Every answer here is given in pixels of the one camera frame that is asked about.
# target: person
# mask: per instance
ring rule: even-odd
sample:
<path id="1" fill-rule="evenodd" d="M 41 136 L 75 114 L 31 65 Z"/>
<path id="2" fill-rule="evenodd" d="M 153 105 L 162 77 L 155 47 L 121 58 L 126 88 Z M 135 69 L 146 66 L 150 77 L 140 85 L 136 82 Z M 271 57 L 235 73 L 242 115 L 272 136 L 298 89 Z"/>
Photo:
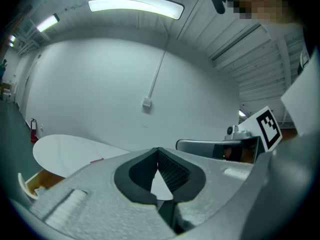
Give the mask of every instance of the person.
<path id="1" fill-rule="evenodd" d="M 8 65 L 8 64 L 6 64 L 6 63 L 7 63 L 7 60 L 4 59 L 4 60 L 3 60 L 3 63 L 0 65 L 0 86 L 2 85 L 2 77 L 3 77 L 4 74 L 5 74 L 6 66 Z"/>

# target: white oval tabletop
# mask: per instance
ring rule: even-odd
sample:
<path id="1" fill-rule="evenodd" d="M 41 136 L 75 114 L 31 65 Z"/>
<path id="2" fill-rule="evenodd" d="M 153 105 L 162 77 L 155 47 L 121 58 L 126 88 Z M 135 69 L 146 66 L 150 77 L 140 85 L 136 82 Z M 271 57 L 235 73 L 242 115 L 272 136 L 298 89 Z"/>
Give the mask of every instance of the white oval tabletop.
<path id="1" fill-rule="evenodd" d="M 48 135 L 39 139 L 33 147 L 33 157 L 45 170 L 67 178 L 90 162 L 109 159 L 129 153 L 126 150 L 70 135 Z M 158 200 L 172 200 L 159 171 L 152 182 L 151 193 Z"/>

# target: green floor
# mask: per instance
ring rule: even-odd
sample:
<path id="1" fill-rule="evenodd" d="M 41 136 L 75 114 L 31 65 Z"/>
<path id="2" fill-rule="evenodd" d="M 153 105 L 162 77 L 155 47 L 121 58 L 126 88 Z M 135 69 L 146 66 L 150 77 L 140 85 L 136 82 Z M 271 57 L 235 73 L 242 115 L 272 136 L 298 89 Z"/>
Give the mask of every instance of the green floor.
<path id="1" fill-rule="evenodd" d="M 0 100 L 0 183 L 9 198 L 23 203 L 18 173 L 29 179 L 42 168 L 32 153 L 30 132 L 19 109 Z"/>

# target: rectangular light fixture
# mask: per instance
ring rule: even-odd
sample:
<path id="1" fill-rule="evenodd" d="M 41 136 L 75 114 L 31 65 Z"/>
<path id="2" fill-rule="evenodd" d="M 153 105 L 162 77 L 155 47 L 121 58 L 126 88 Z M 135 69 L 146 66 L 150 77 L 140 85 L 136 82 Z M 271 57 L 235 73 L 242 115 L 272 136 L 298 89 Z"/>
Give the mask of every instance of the rectangular light fixture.
<path id="1" fill-rule="evenodd" d="M 245 115 L 245 113 L 243 113 L 241 110 L 239 110 L 239 116 L 240 116 L 240 117 L 245 117 L 246 115 Z"/>
<path id="2" fill-rule="evenodd" d="M 10 40 L 11 40 L 11 42 L 14 42 L 16 40 L 16 37 L 14 35 L 11 35 Z"/>
<path id="3" fill-rule="evenodd" d="M 45 31 L 47 28 L 51 27 L 53 24 L 56 24 L 58 21 L 60 21 L 59 17 L 56 14 L 54 14 L 47 18 L 44 22 L 39 24 L 36 28 L 40 32 L 42 32 Z"/>
<path id="4" fill-rule="evenodd" d="M 168 0 L 91 0 L 91 12 L 112 9 L 129 9 L 151 12 L 179 20 L 185 7 Z"/>

